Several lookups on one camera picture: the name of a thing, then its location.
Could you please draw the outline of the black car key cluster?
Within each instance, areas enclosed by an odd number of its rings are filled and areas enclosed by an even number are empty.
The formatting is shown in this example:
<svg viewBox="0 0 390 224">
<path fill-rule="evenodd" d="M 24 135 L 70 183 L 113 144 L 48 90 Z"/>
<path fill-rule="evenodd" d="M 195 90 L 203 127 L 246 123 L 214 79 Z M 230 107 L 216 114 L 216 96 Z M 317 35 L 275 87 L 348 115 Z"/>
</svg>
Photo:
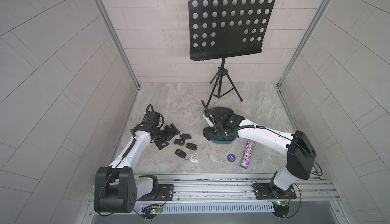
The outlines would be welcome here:
<svg viewBox="0 0 390 224">
<path fill-rule="evenodd" d="M 180 134 L 180 139 L 181 140 L 189 140 L 189 139 L 192 139 L 192 136 L 188 133 L 181 133 Z"/>
</svg>

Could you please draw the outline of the black car key front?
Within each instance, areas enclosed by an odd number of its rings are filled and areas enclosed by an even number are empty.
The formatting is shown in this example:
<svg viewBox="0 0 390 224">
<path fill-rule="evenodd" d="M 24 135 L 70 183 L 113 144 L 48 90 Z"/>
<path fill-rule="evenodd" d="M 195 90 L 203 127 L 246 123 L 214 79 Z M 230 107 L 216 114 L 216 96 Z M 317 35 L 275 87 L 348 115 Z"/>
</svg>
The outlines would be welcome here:
<svg viewBox="0 0 390 224">
<path fill-rule="evenodd" d="M 178 157 L 182 158 L 182 159 L 185 159 L 186 158 L 186 152 L 180 150 L 180 149 L 177 149 L 175 151 L 175 155 L 177 155 Z"/>
</svg>

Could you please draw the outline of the white remote key fob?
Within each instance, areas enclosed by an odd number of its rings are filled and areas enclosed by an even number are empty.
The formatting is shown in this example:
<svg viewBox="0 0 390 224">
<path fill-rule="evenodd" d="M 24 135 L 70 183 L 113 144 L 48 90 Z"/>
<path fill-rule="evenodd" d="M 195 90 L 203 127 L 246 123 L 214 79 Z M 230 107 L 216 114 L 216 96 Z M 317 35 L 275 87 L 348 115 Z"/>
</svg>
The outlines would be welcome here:
<svg viewBox="0 0 390 224">
<path fill-rule="evenodd" d="M 195 156 L 190 156 L 188 158 L 184 158 L 186 161 L 190 161 L 190 162 L 193 162 L 193 163 L 199 163 L 200 162 L 200 159 L 199 157 L 195 157 Z"/>
</svg>

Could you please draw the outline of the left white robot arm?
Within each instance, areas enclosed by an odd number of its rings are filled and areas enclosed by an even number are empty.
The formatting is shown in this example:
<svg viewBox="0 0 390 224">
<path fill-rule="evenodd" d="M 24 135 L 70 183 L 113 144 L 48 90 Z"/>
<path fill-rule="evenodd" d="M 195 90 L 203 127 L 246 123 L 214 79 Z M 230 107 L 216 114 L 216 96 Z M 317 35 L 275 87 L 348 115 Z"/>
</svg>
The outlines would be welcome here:
<svg viewBox="0 0 390 224">
<path fill-rule="evenodd" d="M 95 175 L 94 210 L 100 216 L 130 213 L 139 199 L 154 200 L 160 194 L 154 175 L 135 179 L 134 169 L 144 150 L 154 143 L 159 150 L 180 132 L 174 124 L 165 125 L 164 117 L 149 104 L 143 119 L 130 130 L 131 139 L 119 156 Z"/>
</svg>

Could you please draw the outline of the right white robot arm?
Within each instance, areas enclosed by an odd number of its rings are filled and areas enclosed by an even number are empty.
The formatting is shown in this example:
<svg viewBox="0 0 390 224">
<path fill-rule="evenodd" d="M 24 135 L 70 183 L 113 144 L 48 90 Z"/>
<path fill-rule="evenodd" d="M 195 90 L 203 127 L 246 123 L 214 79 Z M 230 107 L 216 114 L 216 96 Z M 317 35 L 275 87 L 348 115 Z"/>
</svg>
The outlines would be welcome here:
<svg viewBox="0 0 390 224">
<path fill-rule="evenodd" d="M 266 190 L 272 197 L 280 199 L 297 180 L 310 178 L 312 168 L 317 164 L 316 151 L 305 133 L 275 131 L 237 114 L 228 116 L 221 107 L 209 109 L 204 101 L 201 102 L 203 118 L 209 125 L 203 129 L 203 135 L 208 141 L 230 136 L 244 138 L 286 156 L 285 167 L 274 174 Z"/>
</svg>

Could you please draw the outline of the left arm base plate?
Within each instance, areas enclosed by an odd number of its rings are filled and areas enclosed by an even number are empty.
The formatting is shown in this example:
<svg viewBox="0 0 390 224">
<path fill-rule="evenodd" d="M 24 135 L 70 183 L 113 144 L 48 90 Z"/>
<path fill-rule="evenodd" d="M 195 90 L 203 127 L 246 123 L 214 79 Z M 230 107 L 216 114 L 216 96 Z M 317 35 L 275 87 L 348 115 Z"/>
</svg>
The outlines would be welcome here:
<svg viewBox="0 0 390 224">
<path fill-rule="evenodd" d="M 173 184 L 159 184 L 158 190 L 150 194 L 146 194 L 138 199 L 138 201 L 172 201 L 174 192 Z"/>
</svg>

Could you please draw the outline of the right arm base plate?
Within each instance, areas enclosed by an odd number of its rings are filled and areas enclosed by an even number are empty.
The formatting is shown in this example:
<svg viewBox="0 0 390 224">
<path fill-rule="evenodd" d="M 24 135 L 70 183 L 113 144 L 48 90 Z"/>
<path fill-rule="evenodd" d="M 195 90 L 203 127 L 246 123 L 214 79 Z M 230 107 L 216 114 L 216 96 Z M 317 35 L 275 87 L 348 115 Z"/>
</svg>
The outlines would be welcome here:
<svg viewBox="0 0 390 224">
<path fill-rule="evenodd" d="M 286 191 L 274 186 L 270 187 L 270 183 L 258 183 L 254 180 L 251 181 L 250 185 L 253 187 L 257 200 L 291 200 L 297 198 L 293 185 L 290 185 Z"/>
</svg>

